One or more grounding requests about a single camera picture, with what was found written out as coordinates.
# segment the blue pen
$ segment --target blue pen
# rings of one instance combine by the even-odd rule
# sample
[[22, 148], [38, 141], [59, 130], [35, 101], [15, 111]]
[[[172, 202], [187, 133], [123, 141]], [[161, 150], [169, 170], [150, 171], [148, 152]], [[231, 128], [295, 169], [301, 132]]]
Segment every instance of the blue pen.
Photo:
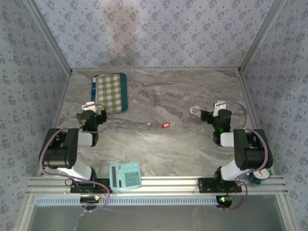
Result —
[[91, 101], [94, 101], [94, 102], [95, 102], [95, 95], [96, 95], [96, 77], [93, 77], [93, 80], [92, 80]]

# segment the wall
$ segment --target wall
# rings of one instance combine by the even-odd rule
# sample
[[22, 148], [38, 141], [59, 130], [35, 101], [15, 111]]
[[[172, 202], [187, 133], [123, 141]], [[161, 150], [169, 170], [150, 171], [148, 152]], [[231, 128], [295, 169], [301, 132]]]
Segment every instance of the wall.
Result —
[[12, 230], [67, 75], [22, 0], [0, 1], [0, 230]]
[[272, 0], [36, 0], [71, 68], [237, 67]]
[[308, 230], [307, 25], [307, 1], [287, 0], [245, 74], [302, 230]]

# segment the metal extrusion bar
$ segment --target metal extrusion bar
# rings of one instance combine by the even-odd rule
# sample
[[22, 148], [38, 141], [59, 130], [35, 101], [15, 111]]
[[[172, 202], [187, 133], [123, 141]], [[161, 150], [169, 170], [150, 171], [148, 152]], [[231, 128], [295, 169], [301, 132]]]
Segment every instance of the metal extrusion bar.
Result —
[[[178, 195], [224, 195], [225, 193], [199, 193], [197, 180], [201, 177], [142, 177], [142, 186], [133, 190], [114, 191], [112, 196], [178, 196]], [[28, 182], [27, 194], [34, 196], [71, 196], [70, 186], [66, 186], [65, 178], [61, 177], [32, 177]], [[272, 176], [261, 185], [254, 185], [245, 181], [249, 195], [278, 195], [287, 194], [283, 176]]]

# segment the red object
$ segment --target red object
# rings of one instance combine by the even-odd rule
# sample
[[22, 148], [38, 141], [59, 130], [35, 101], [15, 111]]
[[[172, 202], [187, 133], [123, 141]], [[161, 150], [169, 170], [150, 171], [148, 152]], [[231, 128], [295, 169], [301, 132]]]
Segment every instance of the red object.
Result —
[[170, 123], [164, 123], [164, 124], [162, 124], [162, 128], [168, 128], [168, 127], [170, 127]]

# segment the dish towel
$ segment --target dish towel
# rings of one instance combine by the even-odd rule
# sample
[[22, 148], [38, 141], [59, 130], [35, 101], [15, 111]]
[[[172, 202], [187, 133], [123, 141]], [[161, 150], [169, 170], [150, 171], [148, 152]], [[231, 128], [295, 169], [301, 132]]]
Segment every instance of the dish towel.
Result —
[[119, 113], [128, 108], [126, 75], [123, 73], [99, 75], [96, 77], [97, 103], [102, 103]]

